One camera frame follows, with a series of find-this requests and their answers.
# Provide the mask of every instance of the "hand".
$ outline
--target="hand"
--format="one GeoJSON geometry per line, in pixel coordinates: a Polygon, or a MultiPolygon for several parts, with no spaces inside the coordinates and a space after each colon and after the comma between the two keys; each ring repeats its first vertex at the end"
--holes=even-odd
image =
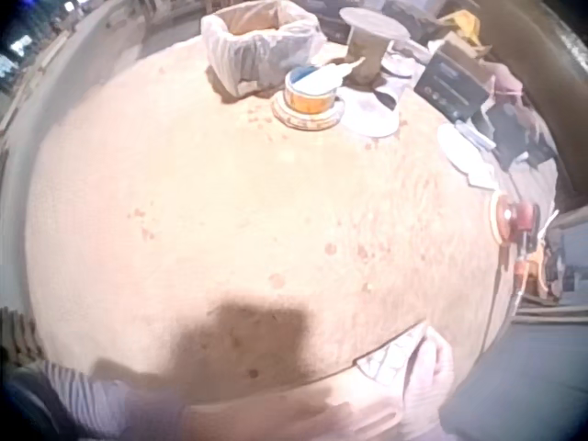
{"type": "Polygon", "coordinates": [[[439,424],[439,408],[451,391],[454,379],[451,345],[432,327],[416,354],[404,392],[404,439],[422,435],[439,424]]]}

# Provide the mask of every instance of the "wooden tabletop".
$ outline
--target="wooden tabletop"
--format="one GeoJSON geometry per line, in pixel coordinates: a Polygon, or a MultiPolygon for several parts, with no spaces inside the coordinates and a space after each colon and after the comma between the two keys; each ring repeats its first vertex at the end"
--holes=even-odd
{"type": "Polygon", "coordinates": [[[510,274],[496,281],[489,192],[438,147],[442,115],[411,90],[400,113],[379,141],[289,129],[267,99],[222,94],[199,38],[87,96],[28,202],[49,356],[221,399],[346,368],[426,318],[463,379],[510,274]]]}

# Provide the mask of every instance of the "wood stain spot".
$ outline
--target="wood stain spot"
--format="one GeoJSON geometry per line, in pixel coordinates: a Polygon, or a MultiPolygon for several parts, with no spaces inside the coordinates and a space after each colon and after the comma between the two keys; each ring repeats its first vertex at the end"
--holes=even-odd
{"type": "Polygon", "coordinates": [[[281,274],[274,273],[269,277],[269,284],[273,289],[282,289],[286,285],[286,279],[281,274]]]}
{"type": "Polygon", "coordinates": [[[327,255],[335,255],[337,253],[337,245],[328,243],[324,246],[324,253],[327,255]]]}
{"type": "Polygon", "coordinates": [[[141,236],[144,241],[153,240],[155,238],[155,234],[147,230],[145,227],[141,227],[141,236]]]}
{"type": "Polygon", "coordinates": [[[242,346],[241,340],[239,340],[233,334],[231,334],[231,346],[233,349],[239,349],[242,346]]]}
{"type": "Polygon", "coordinates": [[[364,245],[360,244],[357,246],[357,256],[362,260],[368,259],[368,250],[366,250],[366,247],[364,245]]]}

